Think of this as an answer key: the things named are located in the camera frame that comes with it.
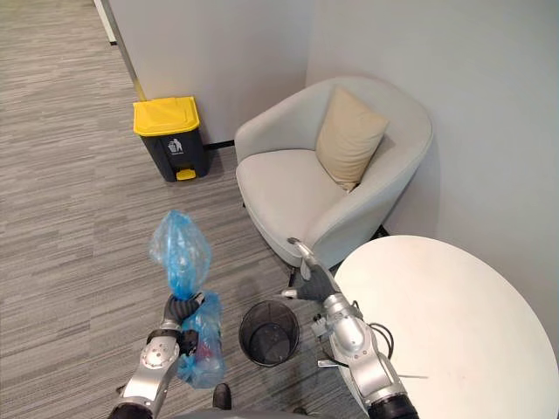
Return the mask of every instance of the yellow lid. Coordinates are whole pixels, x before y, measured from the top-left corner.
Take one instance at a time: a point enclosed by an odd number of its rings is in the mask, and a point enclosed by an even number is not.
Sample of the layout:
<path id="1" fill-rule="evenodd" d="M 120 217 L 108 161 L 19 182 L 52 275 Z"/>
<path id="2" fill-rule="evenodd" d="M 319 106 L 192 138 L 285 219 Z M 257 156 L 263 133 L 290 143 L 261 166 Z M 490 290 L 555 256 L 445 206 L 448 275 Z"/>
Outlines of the yellow lid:
<path id="1" fill-rule="evenodd" d="M 139 135 L 184 133 L 199 125 L 196 102 L 192 96 L 134 103 L 134 132 Z"/>
<path id="2" fill-rule="evenodd" d="M 178 181 L 188 181 L 189 179 L 194 179 L 196 177 L 196 172 L 191 168 L 184 168 L 176 172 L 176 179 Z"/>

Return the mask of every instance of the white round table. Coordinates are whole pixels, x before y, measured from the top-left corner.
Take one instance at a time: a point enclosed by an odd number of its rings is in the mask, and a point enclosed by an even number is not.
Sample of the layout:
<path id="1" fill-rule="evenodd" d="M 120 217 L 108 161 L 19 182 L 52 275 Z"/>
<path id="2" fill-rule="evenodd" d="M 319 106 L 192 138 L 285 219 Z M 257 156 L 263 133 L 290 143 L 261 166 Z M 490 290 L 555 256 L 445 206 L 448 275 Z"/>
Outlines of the white round table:
<path id="1" fill-rule="evenodd" d="M 479 259 L 430 238 L 390 236 L 351 253 L 335 280 L 365 321 L 392 331 L 396 371 L 427 377 L 402 379 L 422 419 L 557 418 L 548 336 Z"/>

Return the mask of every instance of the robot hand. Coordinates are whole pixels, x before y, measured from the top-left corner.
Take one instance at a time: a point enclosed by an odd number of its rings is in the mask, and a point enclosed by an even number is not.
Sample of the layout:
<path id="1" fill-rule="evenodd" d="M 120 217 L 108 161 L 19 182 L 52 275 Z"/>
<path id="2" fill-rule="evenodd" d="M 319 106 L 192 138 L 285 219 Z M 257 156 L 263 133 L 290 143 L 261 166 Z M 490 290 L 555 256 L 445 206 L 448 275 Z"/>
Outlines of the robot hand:
<path id="1" fill-rule="evenodd" d="M 319 301 L 326 310 L 326 318 L 314 319 L 313 331 L 320 341 L 329 337 L 334 359 L 319 361 L 319 366 L 339 367 L 352 395 L 371 418 L 418 419 L 396 370 L 378 350 L 375 334 L 362 320 L 359 309 L 346 300 L 330 271 L 313 252 L 296 238 L 288 241 L 299 249 L 311 277 L 303 286 L 288 288 L 281 294 Z"/>
<path id="2" fill-rule="evenodd" d="M 170 296 L 163 320 L 148 336 L 141 351 L 140 365 L 119 396 L 109 419 L 155 419 L 167 395 L 167 387 L 176 373 L 182 354 L 196 351 L 198 333 L 181 331 L 181 324 L 204 302 L 199 293 L 188 301 Z"/>

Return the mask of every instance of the plastic bag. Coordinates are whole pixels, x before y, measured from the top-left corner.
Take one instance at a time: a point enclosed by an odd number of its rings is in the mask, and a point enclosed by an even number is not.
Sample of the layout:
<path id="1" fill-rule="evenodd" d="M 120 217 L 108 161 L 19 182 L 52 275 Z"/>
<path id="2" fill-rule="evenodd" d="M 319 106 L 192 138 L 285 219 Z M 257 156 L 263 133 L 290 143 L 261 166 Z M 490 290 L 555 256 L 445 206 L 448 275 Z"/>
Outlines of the plastic bag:
<path id="1" fill-rule="evenodd" d="M 210 245 L 189 216 L 176 209 L 155 230 L 149 255 L 167 271 L 169 288 L 178 299 L 196 294 L 210 269 Z"/>
<path id="2" fill-rule="evenodd" d="M 205 300 L 194 315 L 183 322 L 183 330 L 198 332 L 196 352 L 182 355 L 176 375 L 193 388 L 213 388 L 224 378 L 225 363 L 221 354 L 221 304 L 214 292 L 204 291 Z"/>

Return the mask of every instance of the gray striped carpet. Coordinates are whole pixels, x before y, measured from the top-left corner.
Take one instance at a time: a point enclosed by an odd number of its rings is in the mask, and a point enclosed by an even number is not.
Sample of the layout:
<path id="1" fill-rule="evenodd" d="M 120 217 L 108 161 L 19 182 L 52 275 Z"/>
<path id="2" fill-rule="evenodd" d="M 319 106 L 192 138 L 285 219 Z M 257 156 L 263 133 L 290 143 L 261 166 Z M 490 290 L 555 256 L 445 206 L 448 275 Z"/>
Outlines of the gray striped carpet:
<path id="1" fill-rule="evenodd" d="M 257 367 L 238 347 L 243 313 L 286 285 L 287 268 L 241 208 L 234 149 L 213 152 L 205 178 L 166 184 L 132 133 L 135 92 L 93 3 L 0 8 L 1 417 L 107 416 L 168 295 L 147 243 L 170 209 L 213 248 L 206 287 L 224 305 L 234 406 L 360 416 L 338 373 L 315 367 L 313 304 L 290 303 L 302 328 L 290 361 Z M 161 417 L 210 395 L 173 380 Z"/>

